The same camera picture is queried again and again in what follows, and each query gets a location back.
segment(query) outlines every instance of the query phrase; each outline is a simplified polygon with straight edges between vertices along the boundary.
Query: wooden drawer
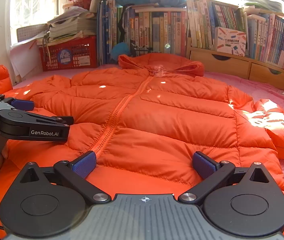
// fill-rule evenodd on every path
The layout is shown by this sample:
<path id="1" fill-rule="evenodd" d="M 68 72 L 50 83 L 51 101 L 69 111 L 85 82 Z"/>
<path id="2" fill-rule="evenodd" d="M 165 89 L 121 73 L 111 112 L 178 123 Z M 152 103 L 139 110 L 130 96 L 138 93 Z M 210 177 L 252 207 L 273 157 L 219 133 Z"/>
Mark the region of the wooden drawer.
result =
<path id="1" fill-rule="evenodd" d="M 230 74 L 246 79 L 249 78 L 250 62 L 245 60 L 216 55 L 212 51 L 191 51 L 191 60 L 202 62 L 205 71 Z"/>
<path id="2" fill-rule="evenodd" d="M 284 71 L 277 71 L 252 63 L 249 79 L 263 83 L 269 83 L 276 88 L 284 90 Z"/>

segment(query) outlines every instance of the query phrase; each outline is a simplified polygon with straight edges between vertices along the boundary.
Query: red basket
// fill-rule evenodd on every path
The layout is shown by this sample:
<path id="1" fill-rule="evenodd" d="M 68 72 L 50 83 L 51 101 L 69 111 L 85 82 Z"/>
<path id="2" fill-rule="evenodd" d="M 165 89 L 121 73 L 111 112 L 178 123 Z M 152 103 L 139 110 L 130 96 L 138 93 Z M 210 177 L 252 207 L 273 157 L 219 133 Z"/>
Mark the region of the red basket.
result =
<path id="1" fill-rule="evenodd" d="M 96 36 L 39 47 L 43 71 L 74 68 L 97 68 Z"/>
<path id="2" fill-rule="evenodd" d="M 72 1 L 74 6 L 79 6 L 86 10 L 89 10 L 92 0 L 69 0 L 69 1 Z"/>

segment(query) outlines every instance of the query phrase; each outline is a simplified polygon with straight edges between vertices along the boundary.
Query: pink fabric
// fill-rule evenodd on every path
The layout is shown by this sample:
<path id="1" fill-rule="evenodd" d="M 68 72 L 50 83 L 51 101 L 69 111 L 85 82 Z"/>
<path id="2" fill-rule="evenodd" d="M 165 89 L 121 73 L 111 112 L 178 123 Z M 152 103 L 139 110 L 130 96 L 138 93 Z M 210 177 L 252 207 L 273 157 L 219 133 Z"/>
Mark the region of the pink fabric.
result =
<path id="1" fill-rule="evenodd" d="M 118 66 L 117 65 L 105 65 L 105 66 L 99 67 L 99 69 L 108 68 L 108 67 L 118 67 Z M 92 71 L 95 69 L 74 69 L 74 70 L 59 70 L 59 71 L 43 72 L 40 75 L 33 77 L 32 79 L 29 79 L 27 81 L 24 81 L 18 84 L 14 88 L 26 86 L 34 81 L 41 80 L 45 77 L 52 76 L 52 75 L 62 75 L 62 76 L 71 78 L 73 75 L 77 73 L 80 73 L 82 71 L 89 71 L 89 70 Z M 262 84 L 259 82 L 253 82 L 253 81 L 249 81 L 249 80 L 242 79 L 239 77 L 226 75 L 226 74 L 220 74 L 220 73 L 205 72 L 204 76 L 213 78 L 216 80 L 220 80 L 229 85 L 237 87 L 243 92 L 251 95 L 254 98 L 254 101 L 258 101 L 259 99 L 270 99 L 274 103 L 278 104 L 284 109 L 284 91 L 279 90 L 271 85 Z M 284 173 L 284 160 L 280 160 L 280 163 L 282 165 L 282 169 Z"/>

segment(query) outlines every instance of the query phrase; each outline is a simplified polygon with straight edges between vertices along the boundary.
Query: silver bolt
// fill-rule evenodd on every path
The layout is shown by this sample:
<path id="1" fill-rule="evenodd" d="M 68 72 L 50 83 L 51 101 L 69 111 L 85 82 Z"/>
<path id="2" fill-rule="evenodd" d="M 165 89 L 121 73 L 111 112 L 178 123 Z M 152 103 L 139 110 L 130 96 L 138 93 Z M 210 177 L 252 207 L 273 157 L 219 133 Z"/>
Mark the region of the silver bolt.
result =
<path id="1" fill-rule="evenodd" d="M 193 201 L 196 200 L 196 195 L 194 195 L 193 193 L 183 193 L 181 195 L 181 199 L 183 199 L 184 201 Z"/>
<path id="2" fill-rule="evenodd" d="M 109 199 L 109 196 L 106 195 L 105 193 L 97 193 L 93 196 L 93 199 L 98 202 L 104 202 Z"/>

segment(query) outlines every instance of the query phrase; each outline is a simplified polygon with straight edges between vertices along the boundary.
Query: blue round sticker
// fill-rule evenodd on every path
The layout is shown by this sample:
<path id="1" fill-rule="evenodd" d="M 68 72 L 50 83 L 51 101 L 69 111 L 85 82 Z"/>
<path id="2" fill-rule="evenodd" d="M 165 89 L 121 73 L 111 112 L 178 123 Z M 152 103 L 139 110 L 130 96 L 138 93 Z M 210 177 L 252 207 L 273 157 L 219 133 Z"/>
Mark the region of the blue round sticker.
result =
<path id="1" fill-rule="evenodd" d="M 68 49 L 62 49 L 57 54 L 57 60 L 63 65 L 69 64 L 73 60 L 72 52 Z"/>

